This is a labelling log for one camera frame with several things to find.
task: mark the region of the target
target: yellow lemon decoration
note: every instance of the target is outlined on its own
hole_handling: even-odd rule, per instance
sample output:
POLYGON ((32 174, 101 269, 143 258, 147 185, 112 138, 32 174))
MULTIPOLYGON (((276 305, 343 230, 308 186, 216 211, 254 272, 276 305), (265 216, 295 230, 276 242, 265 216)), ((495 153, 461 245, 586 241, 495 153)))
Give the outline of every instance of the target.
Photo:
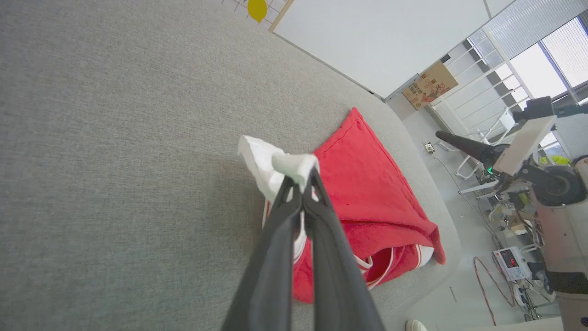
POLYGON ((249 16, 258 23, 268 14, 268 5, 265 4, 265 0, 248 0, 247 11, 249 16))

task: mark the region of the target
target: white shoe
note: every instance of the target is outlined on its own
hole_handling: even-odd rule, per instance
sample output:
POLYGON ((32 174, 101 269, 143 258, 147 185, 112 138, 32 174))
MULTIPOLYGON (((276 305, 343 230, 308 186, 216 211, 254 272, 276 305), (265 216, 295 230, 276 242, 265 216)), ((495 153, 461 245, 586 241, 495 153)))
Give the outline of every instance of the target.
POLYGON ((406 331, 427 331, 427 328, 423 323, 420 323, 416 319, 412 319, 406 322, 406 331))

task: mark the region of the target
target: white board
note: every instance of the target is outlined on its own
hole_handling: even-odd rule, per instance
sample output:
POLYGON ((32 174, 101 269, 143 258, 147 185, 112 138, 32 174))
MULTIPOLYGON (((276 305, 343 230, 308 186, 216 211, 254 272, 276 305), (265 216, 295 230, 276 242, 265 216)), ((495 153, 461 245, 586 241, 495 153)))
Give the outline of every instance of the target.
POLYGON ((482 0, 294 0, 274 32, 387 97, 488 20, 482 0))

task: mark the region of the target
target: gray floor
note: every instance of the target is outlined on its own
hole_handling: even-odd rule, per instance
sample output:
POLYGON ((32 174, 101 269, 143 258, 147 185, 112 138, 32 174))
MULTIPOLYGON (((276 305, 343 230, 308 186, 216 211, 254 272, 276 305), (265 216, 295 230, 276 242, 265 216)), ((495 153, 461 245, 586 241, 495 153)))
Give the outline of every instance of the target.
MULTIPOLYGON (((415 111, 402 95, 394 99, 390 106, 393 107, 403 121, 417 147, 422 146, 423 143, 435 143, 438 141, 435 137, 435 132, 439 130, 439 126, 426 111, 415 111)), ((435 149, 437 158, 441 159, 452 172, 457 169, 457 166, 463 160, 463 156, 458 152, 448 152, 438 145, 435 146, 435 149)), ((430 295, 416 303, 400 320, 393 321, 392 325, 388 325, 388 329, 401 330, 402 324, 408 319, 421 320, 429 330, 438 331, 492 326, 492 318, 486 307, 473 268, 473 258, 477 256, 488 267, 492 276, 503 288, 503 291, 508 293, 507 284, 501 278, 492 261, 491 253, 495 248, 490 239, 490 234, 482 226, 472 208, 458 193, 459 189, 452 180, 452 175, 445 170, 439 160, 427 155, 424 148, 422 158, 455 221, 463 249, 462 261, 458 270, 445 284, 439 286, 430 295)), ((477 184, 475 179, 457 179, 457 183, 460 188, 472 187, 477 184)), ((466 196, 468 196, 474 208, 477 208, 476 200, 473 196, 466 196)), ((483 201, 482 210, 486 210, 488 207, 488 202, 483 201)), ((499 236, 504 242, 503 235, 499 234, 499 236)), ((507 325, 524 322, 524 316, 520 308, 518 306, 510 307, 483 270, 483 267, 479 266, 478 269, 497 324, 507 325)))

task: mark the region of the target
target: red garment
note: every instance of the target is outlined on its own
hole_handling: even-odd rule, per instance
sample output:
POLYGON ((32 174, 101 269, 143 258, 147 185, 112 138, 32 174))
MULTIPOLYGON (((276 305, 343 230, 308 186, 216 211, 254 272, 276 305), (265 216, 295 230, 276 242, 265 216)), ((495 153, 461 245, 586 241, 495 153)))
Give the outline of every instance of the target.
MULTIPOLYGON (((437 225, 429 221, 400 169, 357 108, 315 155, 353 253, 362 260, 372 257, 373 266, 364 274, 367 282, 386 273, 382 284, 415 269, 420 263, 415 244, 433 247, 436 261, 445 264, 437 225), (394 256, 388 268, 391 252, 394 256)), ((293 269, 294 297, 312 303, 308 239, 293 269)))

